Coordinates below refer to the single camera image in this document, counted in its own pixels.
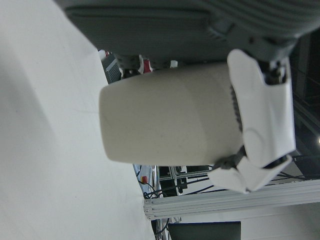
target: black panel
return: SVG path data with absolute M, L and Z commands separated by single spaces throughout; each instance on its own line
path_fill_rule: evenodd
M 208 166 L 186 166 L 186 171 L 188 173 L 200 172 L 200 171 L 208 171 L 208 170 L 209 170 Z
M 168 229 L 172 240 L 241 240 L 241 222 L 174 223 Z

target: white table surface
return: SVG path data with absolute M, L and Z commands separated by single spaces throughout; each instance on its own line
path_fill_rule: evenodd
M 153 240 L 132 165 L 104 153 L 97 50 L 52 1 L 0 2 L 0 239 Z

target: robotic hand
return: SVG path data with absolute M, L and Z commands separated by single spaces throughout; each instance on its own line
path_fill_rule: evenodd
M 235 49 L 227 62 L 244 147 L 217 162 L 208 176 L 220 187 L 246 193 L 272 180 L 291 162 L 288 153 L 296 149 L 289 60 L 263 69 Z

